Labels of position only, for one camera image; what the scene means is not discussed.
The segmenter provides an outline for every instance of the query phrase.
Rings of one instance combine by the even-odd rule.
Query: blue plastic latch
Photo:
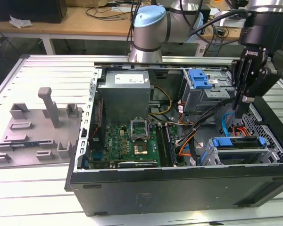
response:
[[[231,147],[231,146],[233,146],[233,143],[232,143],[232,141],[229,137],[218,137],[218,138],[215,138],[214,140],[213,140],[213,143],[216,147],[218,147],[218,146],[220,146],[220,147]]]
[[[213,87],[201,69],[189,69],[189,77],[194,83],[195,89],[211,89]]]
[[[263,145],[263,147],[267,146],[266,140],[263,137],[259,137],[259,141]]]
[[[214,145],[215,147],[218,147],[218,146],[219,146],[219,142],[218,142],[217,138],[213,139],[213,145]]]

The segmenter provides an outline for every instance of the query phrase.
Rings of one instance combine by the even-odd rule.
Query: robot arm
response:
[[[269,54],[283,48],[283,0],[250,0],[248,11],[239,38],[244,51],[232,63],[233,109],[238,118],[281,78],[280,72],[265,65]]]
[[[163,42],[184,43],[189,35],[190,24],[202,25],[199,14],[201,0],[177,0],[166,12],[162,6],[145,6],[139,9],[134,22],[134,45],[129,56],[130,62],[162,62],[160,45]]]

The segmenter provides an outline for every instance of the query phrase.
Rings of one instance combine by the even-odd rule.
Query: green circuit board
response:
[[[134,132],[143,134],[144,125],[136,125]],[[149,126],[150,134],[148,139],[131,139],[130,125],[109,125],[106,127],[105,146],[102,152],[101,161],[93,161],[91,156],[91,169],[105,169],[111,162],[120,161],[155,161],[160,167],[158,143],[155,125]],[[172,139],[178,137],[177,128],[169,127]]]
[[[144,131],[144,126],[135,128],[139,134]],[[150,129],[150,138],[148,140],[131,140],[130,125],[127,126],[107,126],[105,138],[105,150],[103,157],[109,161],[123,160],[123,161],[156,161],[159,164],[158,149],[156,144],[155,131]]]

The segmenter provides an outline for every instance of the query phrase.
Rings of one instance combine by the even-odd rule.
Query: wooden desk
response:
[[[226,3],[216,3],[213,0],[211,5],[222,10],[226,9]],[[98,13],[97,16],[111,16],[120,12],[107,11]],[[130,26],[128,19],[116,21],[103,21],[86,15],[82,7],[69,7],[67,15],[60,24],[33,22],[32,27],[15,28],[9,22],[0,22],[0,31],[6,37],[39,38],[43,40],[47,54],[55,54],[52,39],[79,39],[79,40],[126,40]],[[239,37],[239,31],[231,31],[227,40],[234,40]],[[205,39],[211,40],[212,30],[208,28],[203,35]]]

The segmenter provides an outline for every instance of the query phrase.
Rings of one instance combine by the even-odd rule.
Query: chip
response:
[[[134,149],[135,155],[148,154],[148,143],[146,143],[146,142],[135,142],[133,149]]]

